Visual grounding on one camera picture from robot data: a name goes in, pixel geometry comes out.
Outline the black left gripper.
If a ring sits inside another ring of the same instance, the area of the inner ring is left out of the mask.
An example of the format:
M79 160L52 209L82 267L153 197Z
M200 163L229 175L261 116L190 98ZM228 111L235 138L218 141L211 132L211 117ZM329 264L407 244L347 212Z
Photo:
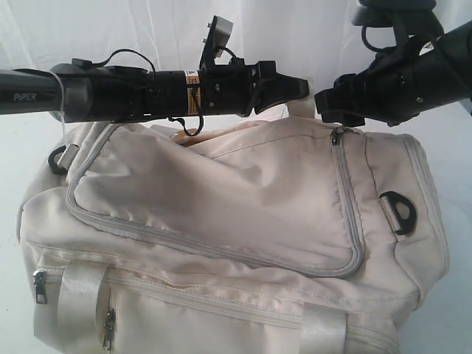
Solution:
M273 60L246 65L241 58L228 64L204 63L201 77L201 112L247 117L308 96L308 81L276 73Z

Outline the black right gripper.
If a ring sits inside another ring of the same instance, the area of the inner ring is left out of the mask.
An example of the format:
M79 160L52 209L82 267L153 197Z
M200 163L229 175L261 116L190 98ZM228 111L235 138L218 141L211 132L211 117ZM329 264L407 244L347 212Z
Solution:
M322 121L357 128L373 119L396 126L418 116L424 110L424 94L414 78L419 58L419 49L377 54L364 71L338 77L332 88L314 95Z

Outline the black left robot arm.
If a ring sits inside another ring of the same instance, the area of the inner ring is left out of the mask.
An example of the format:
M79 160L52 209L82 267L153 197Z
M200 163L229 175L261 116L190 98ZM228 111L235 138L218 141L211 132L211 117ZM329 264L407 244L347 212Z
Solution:
M308 94L306 80L278 73L274 61L248 65L236 55L216 64L205 54L196 71L146 70L82 59L49 72L1 71L2 114L62 113L66 123L247 117Z

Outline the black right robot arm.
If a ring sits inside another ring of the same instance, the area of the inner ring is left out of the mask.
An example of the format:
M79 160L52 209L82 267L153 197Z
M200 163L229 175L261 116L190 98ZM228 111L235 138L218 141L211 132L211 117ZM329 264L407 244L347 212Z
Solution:
M322 121L393 127L471 98L471 23L445 32L435 1L354 1L351 22L375 59L315 94Z

